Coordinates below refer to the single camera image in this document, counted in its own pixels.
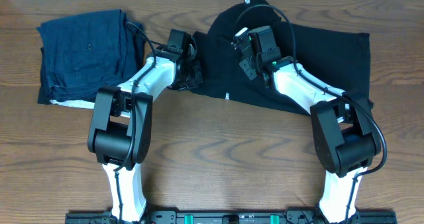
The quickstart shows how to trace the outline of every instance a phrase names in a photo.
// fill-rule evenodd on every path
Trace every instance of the fabric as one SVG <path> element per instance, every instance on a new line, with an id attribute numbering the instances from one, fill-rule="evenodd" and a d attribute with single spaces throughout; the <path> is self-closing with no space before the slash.
<path id="1" fill-rule="evenodd" d="M 197 57 L 201 62 L 204 82 L 190 91 L 200 95 L 231 99 L 251 105 L 307 114 L 289 97 L 264 87 L 260 78 L 252 81 L 239 66 L 242 54 L 231 42 L 233 35 L 249 29 L 270 25 L 282 56 L 292 55 L 292 37 L 288 25 L 267 7 L 250 10 L 234 25 L 237 17 L 249 6 L 268 4 L 265 0 L 250 0 L 222 12 L 207 34 L 196 32 Z M 369 34 L 335 32 L 293 25 L 297 42 L 297 60 L 323 82 L 345 91 L 369 94 L 370 43 Z"/>
<path id="2" fill-rule="evenodd" d="M 38 103 L 94 101 L 103 85 L 118 85 L 142 67 L 144 41 L 121 10 L 98 11 L 42 23 Z M 142 29 L 140 23 L 134 23 Z"/>

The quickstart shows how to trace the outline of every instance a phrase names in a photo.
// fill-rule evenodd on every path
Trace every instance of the wooden table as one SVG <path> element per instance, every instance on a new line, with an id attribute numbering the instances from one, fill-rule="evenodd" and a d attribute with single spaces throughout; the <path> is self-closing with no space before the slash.
<path id="1" fill-rule="evenodd" d="M 0 222 L 63 223 L 69 211 L 111 206 L 107 177 L 87 150 L 91 111 L 36 104 L 41 22 L 121 8 L 166 42 L 171 28 L 207 32 L 243 1 L 0 0 Z M 389 156 L 361 182 L 356 206 L 422 223 L 424 0 L 268 1 L 300 25 L 371 33 L 370 97 Z M 309 117 L 188 91 L 155 102 L 143 166 L 148 201 L 181 210 L 312 206 L 325 176 Z"/>

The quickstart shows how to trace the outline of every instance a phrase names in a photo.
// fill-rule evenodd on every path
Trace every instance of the stack of folded clothes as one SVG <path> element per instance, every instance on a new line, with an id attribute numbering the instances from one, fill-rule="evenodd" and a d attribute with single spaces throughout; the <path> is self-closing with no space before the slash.
<path id="1" fill-rule="evenodd" d="M 118 85 L 136 74 L 143 64 L 144 40 L 133 35 L 127 22 L 118 9 L 42 23 L 38 103 L 86 107 L 84 101 L 94 101 L 101 86 Z"/>

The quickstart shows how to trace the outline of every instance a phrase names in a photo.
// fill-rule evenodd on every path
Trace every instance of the dark garment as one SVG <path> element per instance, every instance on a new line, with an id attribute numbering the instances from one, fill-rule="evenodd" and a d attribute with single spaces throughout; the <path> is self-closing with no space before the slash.
<path id="1" fill-rule="evenodd" d="M 292 56 L 292 36 L 288 25 L 267 7 L 250 10 L 235 28 L 237 17 L 249 6 L 268 4 L 250 0 L 222 12 L 209 32 L 196 32 L 197 57 L 201 62 L 204 82 L 190 91 L 200 95 L 229 99 L 307 114 L 289 97 L 266 89 L 260 78 L 249 80 L 239 66 L 241 53 L 231 45 L 233 35 L 243 27 L 249 29 L 271 25 L 282 56 Z M 360 91 L 368 96 L 370 89 L 369 34 L 334 32 L 293 25 L 297 42 L 297 59 L 303 67 L 323 82 L 345 91 Z"/>
<path id="2" fill-rule="evenodd" d="M 136 74 L 142 67 L 144 41 L 133 36 L 127 22 L 126 13 L 112 10 L 42 23 L 38 103 L 92 101 L 101 86 L 118 85 Z"/>

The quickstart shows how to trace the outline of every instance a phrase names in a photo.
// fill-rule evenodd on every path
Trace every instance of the wood grain surface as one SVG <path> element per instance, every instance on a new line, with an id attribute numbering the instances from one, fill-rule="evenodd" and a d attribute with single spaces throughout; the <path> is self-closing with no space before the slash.
<path id="1" fill-rule="evenodd" d="M 243 1 L 0 0 L 0 223 L 63 223 L 69 211 L 111 206 L 106 174 L 87 150 L 91 111 L 36 104 L 41 22 L 120 8 L 166 42 L 171 28 L 207 32 Z M 371 33 L 370 97 L 389 156 L 362 180 L 356 206 L 422 223 L 424 0 L 268 1 L 300 25 Z M 165 91 L 154 104 L 142 175 L 155 205 L 285 209 L 315 205 L 325 172 L 309 117 Z"/>

